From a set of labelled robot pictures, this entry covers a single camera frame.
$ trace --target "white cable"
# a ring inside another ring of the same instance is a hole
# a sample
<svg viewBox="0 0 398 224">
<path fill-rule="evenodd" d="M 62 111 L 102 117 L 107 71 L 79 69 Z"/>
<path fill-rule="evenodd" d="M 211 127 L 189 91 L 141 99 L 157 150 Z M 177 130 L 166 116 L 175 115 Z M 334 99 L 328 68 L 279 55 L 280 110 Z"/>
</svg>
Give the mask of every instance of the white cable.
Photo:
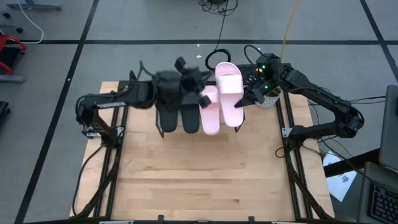
<svg viewBox="0 0 398 224">
<path fill-rule="evenodd" d="M 26 17 L 26 19 L 29 20 L 29 22 L 31 22 L 34 26 L 36 26 L 36 28 L 38 28 L 38 29 L 41 31 L 41 33 L 42 33 L 42 38 L 40 38 L 39 41 L 37 41 L 37 42 L 28 42 L 28 43 L 24 43 L 24 44 L 39 44 L 39 43 L 41 43 L 41 41 L 43 41 L 43 38 L 44 38 L 44 32 L 43 32 L 43 30 L 40 29 L 40 27 L 37 26 L 34 22 L 32 22 L 31 19 L 29 19 L 29 17 L 27 17 L 27 15 L 25 14 L 25 12 L 24 12 L 24 10 L 23 10 L 23 8 L 22 8 L 21 3 L 19 2 L 19 0 L 17 0 L 17 2 L 18 2 L 18 5 L 19 5 L 19 8 L 21 9 L 21 11 L 22 11 L 22 13 L 24 14 L 24 16 Z"/>
</svg>

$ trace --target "red object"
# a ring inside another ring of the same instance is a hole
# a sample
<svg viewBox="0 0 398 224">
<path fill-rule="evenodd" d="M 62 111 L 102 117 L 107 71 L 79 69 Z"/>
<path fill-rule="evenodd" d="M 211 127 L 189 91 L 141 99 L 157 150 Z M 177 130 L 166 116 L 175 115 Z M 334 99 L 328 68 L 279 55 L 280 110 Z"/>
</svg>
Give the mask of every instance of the red object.
<svg viewBox="0 0 398 224">
<path fill-rule="evenodd" d="M 6 75 L 12 75 L 14 73 L 14 69 L 10 68 L 9 66 L 7 66 L 5 63 L 0 62 L 0 67 L 2 67 L 3 69 L 5 69 L 6 72 L 4 72 L 3 74 Z"/>
<path fill-rule="evenodd" d="M 19 51 L 25 52 L 26 50 L 25 44 L 23 44 L 19 39 L 8 34 L 0 35 L 0 51 L 2 51 L 3 48 L 7 45 L 7 40 L 12 40 L 16 44 L 19 44 L 20 45 Z M 14 73 L 14 70 L 10 66 L 6 65 L 4 62 L 0 62 L 0 67 L 5 70 L 3 74 L 12 75 Z"/>
<path fill-rule="evenodd" d="M 0 50 L 2 50 L 4 46 L 6 46 L 7 39 L 14 41 L 16 44 L 19 44 L 21 46 L 21 52 L 24 52 L 26 50 L 26 45 L 24 43 L 22 43 L 19 39 L 8 34 L 0 35 Z"/>
</svg>

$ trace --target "keyboard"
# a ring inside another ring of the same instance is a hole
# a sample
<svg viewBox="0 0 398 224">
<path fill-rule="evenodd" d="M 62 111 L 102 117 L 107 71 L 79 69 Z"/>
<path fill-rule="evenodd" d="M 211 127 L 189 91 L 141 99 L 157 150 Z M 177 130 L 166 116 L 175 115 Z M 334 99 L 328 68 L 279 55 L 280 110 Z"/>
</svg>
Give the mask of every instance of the keyboard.
<svg viewBox="0 0 398 224">
<path fill-rule="evenodd" d="M 371 184 L 368 215 L 383 223 L 398 223 L 398 192 Z"/>
</svg>

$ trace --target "yellow cable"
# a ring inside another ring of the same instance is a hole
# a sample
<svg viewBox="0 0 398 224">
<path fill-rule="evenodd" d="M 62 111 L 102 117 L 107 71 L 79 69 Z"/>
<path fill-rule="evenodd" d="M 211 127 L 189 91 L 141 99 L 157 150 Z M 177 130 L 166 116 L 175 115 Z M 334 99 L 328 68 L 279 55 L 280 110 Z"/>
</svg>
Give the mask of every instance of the yellow cable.
<svg viewBox="0 0 398 224">
<path fill-rule="evenodd" d="M 289 19 L 289 24 L 287 24 L 287 27 L 286 27 L 285 36 L 284 36 L 284 41 L 283 41 L 283 43 L 282 43 L 282 51 L 281 51 L 281 53 L 280 53 L 280 60 L 282 60 L 283 57 L 284 57 L 286 37 L 287 37 L 287 34 L 289 33 L 290 25 L 292 25 L 293 17 L 294 17 L 294 15 L 296 14 L 296 9 L 297 9 L 297 6 L 298 6 L 298 5 L 299 5 L 299 0 L 296 0 L 296 4 L 294 5 L 294 8 L 293 8 L 293 13 L 292 13 L 292 15 L 291 15 L 291 17 L 290 17 L 290 19 Z"/>
</svg>

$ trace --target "pink slipper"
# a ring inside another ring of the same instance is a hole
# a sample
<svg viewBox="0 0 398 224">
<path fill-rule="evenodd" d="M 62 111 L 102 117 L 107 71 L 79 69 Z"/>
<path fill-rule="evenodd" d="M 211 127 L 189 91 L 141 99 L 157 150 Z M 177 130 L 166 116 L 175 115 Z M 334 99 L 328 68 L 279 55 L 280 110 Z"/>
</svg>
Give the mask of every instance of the pink slipper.
<svg viewBox="0 0 398 224">
<path fill-rule="evenodd" d="M 218 103 L 218 91 L 215 86 L 206 86 L 202 95 L 207 95 L 211 104 L 202 109 L 200 107 L 201 126 L 207 135 L 216 135 L 220 130 L 220 104 Z"/>
<path fill-rule="evenodd" d="M 216 67 L 215 75 L 225 124 L 238 127 L 243 123 L 244 113 L 243 108 L 235 108 L 235 104 L 243 97 L 241 71 L 232 63 L 221 62 Z"/>
</svg>

